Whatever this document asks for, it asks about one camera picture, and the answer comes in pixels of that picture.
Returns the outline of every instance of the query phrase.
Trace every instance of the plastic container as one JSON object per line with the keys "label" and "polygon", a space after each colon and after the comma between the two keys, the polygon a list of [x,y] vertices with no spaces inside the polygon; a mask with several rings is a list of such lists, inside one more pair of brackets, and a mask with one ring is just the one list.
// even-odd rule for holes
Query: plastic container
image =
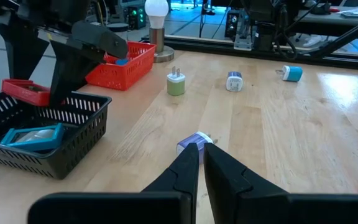
{"label": "plastic container", "polygon": [[125,65],[116,65],[118,58],[106,56],[106,64],[98,65],[86,76],[86,81],[115,90],[127,90],[153,67],[155,45],[128,42],[129,60]]}
{"label": "plastic container", "polygon": [[1,91],[35,106],[49,105],[49,88],[34,84],[31,80],[4,79]]}
{"label": "plastic container", "polygon": [[66,103],[38,107],[0,93],[0,142],[9,129],[36,128],[63,123],[60,147],[29,152],[0,144],[0,164],[63,179],[106,132],[111,98],[72,92]]}

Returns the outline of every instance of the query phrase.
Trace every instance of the black basket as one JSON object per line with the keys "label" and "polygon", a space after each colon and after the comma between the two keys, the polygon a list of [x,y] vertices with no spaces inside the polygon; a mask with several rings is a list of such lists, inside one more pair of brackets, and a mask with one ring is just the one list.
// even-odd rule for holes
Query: black basket
{"label": "black basket", "polygon": [[66,103],[38,107],[0,93],[0,142],[10,128],[36,128],[63,123],[62,145],[29,152],[0,144],[0,164],[63,179],[106,132],[111,98],[72,92]]}

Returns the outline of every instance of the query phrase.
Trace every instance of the white light bulb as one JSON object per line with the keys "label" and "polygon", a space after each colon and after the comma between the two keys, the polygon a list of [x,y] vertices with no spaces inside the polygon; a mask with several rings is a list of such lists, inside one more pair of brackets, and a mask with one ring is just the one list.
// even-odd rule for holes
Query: white light bulb
{"label": "white light bulb", "polygon": [[150,27],[153,29],[162,29],[165,16],[168,14],[167,0],[146,0],[145,11],[149,16]]}

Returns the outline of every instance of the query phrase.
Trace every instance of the blue object in basket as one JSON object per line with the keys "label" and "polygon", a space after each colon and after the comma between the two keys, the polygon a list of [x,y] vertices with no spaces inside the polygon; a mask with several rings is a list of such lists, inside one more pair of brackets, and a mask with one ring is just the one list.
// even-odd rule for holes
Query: blue object in basket
{"label": "blue object in basket", "polygon": [[[41,138],[40,136],[35,136],[34,133],[39,133],[39,131],[48,131],[52,130],[53,133],[47,138]],[[26,129],[14,129],[11,128],[2,139],[1,144],[16,147],[19,149],[37,152],[46,149],[55,149],[60,146],[62,143],[64,128],[62,123],[58,123],[53,126],[46,126],[41,128],[26,128]],[[32,139],[23,140],[29,136],[33,137]]]}
{"label": "blue object in basket", "polygon": [[128,61],[128,59],[118,59],[116,60],[116,65],[125,65]]}

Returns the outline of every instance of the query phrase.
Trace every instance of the white power adapter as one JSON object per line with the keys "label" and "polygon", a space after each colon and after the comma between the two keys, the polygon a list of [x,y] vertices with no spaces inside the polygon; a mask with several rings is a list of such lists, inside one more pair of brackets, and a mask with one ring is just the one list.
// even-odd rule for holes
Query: white power adapter
{"label": "white power adapter", "polygon": [[242,75],[239,72],[229,72],[226,80],[226,89],[229,91],[241,91]]}

